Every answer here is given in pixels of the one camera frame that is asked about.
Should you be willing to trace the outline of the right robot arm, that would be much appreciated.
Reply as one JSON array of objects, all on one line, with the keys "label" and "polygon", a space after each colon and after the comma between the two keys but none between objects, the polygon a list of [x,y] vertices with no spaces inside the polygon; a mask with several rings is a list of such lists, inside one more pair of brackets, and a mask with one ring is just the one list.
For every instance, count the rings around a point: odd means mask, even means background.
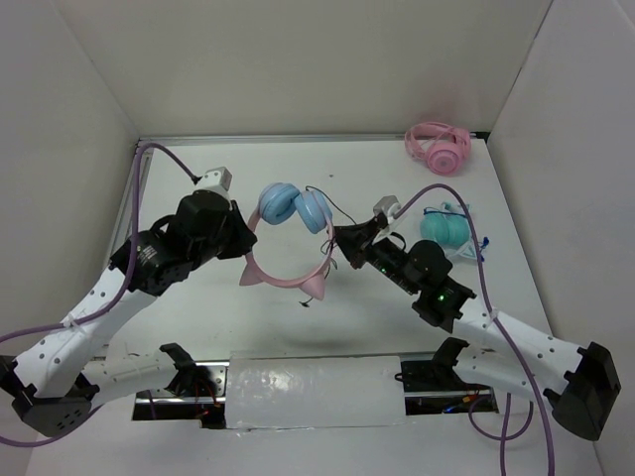
[{"label": "right robot arm", "polygon": [[379,235],[379,221],[337,226],[334,239],[354,269],[370,265],[415,297],[412,308],[446,331],[433,376],[445,389],[461,382],[503,390],[548,407],[570,433],[599,440],[621,384],[610,351],[560,340],[496,309],[455,281],[440,245],[416,242],[409,250]]}]

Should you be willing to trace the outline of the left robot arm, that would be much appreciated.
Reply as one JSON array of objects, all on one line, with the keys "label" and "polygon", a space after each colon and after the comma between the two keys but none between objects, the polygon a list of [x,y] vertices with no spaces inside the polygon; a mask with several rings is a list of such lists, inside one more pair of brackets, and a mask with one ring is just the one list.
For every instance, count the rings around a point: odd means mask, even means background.
[{"label": "left robot arm", "polygon": [[2,357],[1,388],[20,420],[59,438],[110,401],[158,389],[182,396],[210,385],[209,372],[177,343],[111,362],[93,358],[169,287],[212,259],[246,255],[256,241],[237,202],[209,190],[185,196],[176,213],[132,234],[60,324],[29,350]]}]

